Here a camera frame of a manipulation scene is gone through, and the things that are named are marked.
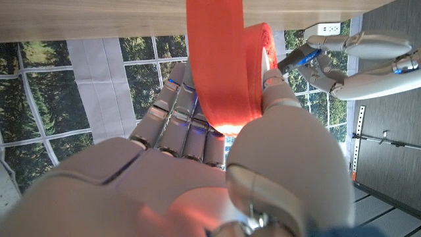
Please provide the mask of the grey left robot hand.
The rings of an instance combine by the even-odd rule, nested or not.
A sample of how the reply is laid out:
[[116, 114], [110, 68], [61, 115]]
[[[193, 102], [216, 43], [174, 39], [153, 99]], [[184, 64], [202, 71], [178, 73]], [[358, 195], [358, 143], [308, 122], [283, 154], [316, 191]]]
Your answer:
[[[403, 36], [359, 32], [353, 36], [311, 36], [306, 44], [320, 52], [313, 57], [318, 68], [308, 65], [307, 59], [299, 73], [310, 85], [340, 100], [371, 99], [420, 87], [420, 49], [413, 49]], [[330, 65], [325, 51], [384, 62], [347, 76]]]

